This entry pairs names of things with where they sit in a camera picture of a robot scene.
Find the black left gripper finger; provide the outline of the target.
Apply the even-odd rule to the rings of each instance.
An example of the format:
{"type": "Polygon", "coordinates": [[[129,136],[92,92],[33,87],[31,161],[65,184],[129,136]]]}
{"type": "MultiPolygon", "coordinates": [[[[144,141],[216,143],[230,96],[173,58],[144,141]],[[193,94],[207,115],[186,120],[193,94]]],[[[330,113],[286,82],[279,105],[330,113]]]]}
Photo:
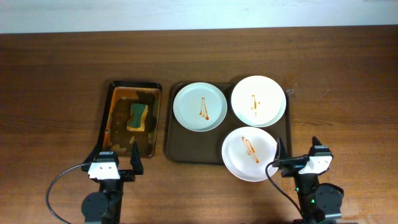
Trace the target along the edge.
{"type": "Polygon", "coordinates": [[[137,142],[134,142],[132,145],[130,164],[132,166],[132,170],[135,175],[143,175],[144,174],[144,167],[142,165],[141,158],[139,155],[137,142]]]}
{"type": "Polygon", "coordinates": [[[87,158],[83,161],[83,163],[84,164],[91,163],[95,159],[97,153],[99,153],[101,150],[102,150],[101,144],[97,143],[94,146],[93,150],[88,154],[87,158]]]}

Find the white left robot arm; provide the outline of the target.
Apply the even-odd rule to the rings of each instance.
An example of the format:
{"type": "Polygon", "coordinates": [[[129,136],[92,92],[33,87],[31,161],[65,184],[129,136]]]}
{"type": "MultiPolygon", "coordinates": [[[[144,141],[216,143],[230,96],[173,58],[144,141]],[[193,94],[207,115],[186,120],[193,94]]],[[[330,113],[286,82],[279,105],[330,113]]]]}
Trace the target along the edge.
{"type": "Polygon", "coordinates": [[[99,190],[87,195],[81,204],[85,223],[116,224],[121,219],[124,184],[134,182],[144,173],[137,143],[132,145],[131,169],[118,169],[118,155],[113,151],[102,151],[99,145],[86,159],[83,170],[99,184],[99,190]]]}

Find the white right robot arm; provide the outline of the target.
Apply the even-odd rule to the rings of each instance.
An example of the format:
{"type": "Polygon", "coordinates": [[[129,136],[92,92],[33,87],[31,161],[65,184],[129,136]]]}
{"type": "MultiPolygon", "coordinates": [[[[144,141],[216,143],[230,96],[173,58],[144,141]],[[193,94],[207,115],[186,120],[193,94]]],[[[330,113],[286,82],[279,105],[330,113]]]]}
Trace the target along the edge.
{"type": "Polygon", "coordinates": [[[344,190],[330,183],[319,182],[318,177],[329,170],[333,155],[328,146],[312,137],[309,152],[298,157],[287,155],[282,139],[277,140],[277,151],[272,167],[282,171],[281,177],[291,177],[295,181],[295,191],[301,218],[298,223],[336,223],[342,217],[341,206],[344,190]]]}

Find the white plate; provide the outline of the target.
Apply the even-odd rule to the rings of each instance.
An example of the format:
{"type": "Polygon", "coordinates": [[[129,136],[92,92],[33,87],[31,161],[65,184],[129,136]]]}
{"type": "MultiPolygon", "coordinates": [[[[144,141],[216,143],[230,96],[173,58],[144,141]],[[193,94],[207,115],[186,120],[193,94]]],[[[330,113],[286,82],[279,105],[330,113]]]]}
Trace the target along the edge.
{"type": "Polygon", "coordinates": [[[242,127],[230,132],[223,141],[221,155],[227,169],[237,178],[260,182],[273,176],[277,141],[266,131],[242,127]]]}
{"type": "Polygon", "coordinates": [[[264,128],[281,119],[287,100],[276,81],[255,75],[236,84],[231,94],[231,106],[240,121],[249,126],[264,128]]]}

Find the green and yellow sponge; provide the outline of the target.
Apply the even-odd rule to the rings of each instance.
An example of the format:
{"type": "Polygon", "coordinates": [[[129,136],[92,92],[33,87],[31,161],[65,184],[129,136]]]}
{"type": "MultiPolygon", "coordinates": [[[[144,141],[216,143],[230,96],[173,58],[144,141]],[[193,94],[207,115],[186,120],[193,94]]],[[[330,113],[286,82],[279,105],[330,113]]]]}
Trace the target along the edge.
{"type": "Polygon", "coordinates": [[[133,103],[130,106],[130,118],[127,121],[127,130],[144,131],[145,119],[148,113],[148,106],[140,103],[133,103]]]}

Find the pale blue plate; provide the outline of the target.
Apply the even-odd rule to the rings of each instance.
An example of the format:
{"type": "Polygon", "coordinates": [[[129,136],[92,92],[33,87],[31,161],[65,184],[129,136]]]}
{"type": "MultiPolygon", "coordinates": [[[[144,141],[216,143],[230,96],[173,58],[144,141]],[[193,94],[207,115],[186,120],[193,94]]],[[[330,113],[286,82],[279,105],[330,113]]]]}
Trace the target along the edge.
{"type": "Polygon", "coordinates": [[[228,104],[218,87],[205,82],[195,82],[177,92],[172,108],[175,118],[184,128],[206,132],[223,122],[228,104]]]}

